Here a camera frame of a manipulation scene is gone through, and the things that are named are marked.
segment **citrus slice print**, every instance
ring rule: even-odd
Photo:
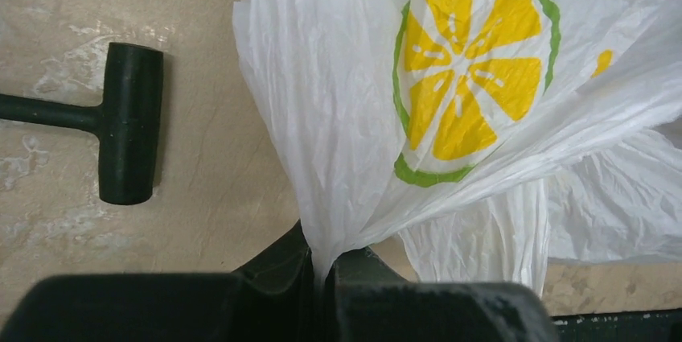
[[[458,182],[499,149],[552,81],[558,18],[549,0],[410,0],[393,72],[407,135],[396,175]]]

